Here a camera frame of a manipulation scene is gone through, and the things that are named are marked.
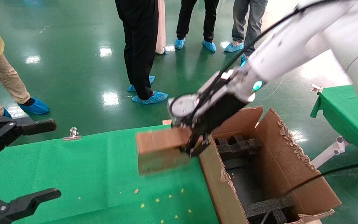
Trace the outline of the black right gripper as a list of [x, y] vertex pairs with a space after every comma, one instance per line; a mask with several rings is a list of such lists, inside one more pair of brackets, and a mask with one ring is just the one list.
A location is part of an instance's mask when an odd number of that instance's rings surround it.
[[210, 133], [247, 104], [249, 103], [241, 101], [235, 95], [223, 95], [197, 117], [189, 140], [185, 145], [180, 146], [179, 150], [190, 158], [199, 156], [211, 144]]

